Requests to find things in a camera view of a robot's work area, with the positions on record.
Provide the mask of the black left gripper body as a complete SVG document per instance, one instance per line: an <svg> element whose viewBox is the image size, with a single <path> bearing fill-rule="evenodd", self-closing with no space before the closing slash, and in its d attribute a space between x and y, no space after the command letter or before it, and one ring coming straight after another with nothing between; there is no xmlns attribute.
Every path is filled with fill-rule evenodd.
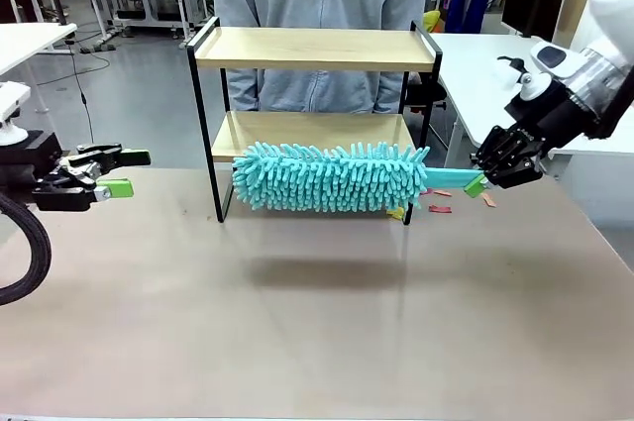
<svg viewBox="0 0 634 421"><path fill-rule="evenodd" d="M29 131L21 143L1 147L1 190L31 190L54 170L62 157L55 133Z"/></svg>

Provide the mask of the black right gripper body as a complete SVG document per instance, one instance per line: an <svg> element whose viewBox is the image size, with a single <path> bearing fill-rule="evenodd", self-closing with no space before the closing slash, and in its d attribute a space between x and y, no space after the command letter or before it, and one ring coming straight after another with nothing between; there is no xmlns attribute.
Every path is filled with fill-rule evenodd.
<svg viewBox="0 0 634 421"><path fill-rule="evenodd" d="M522 135L529 149L560 149L593 123L592 114L576 103L572 92L558 80L532 100L517 94L505 111L515 120L508 131Z"/></svg>

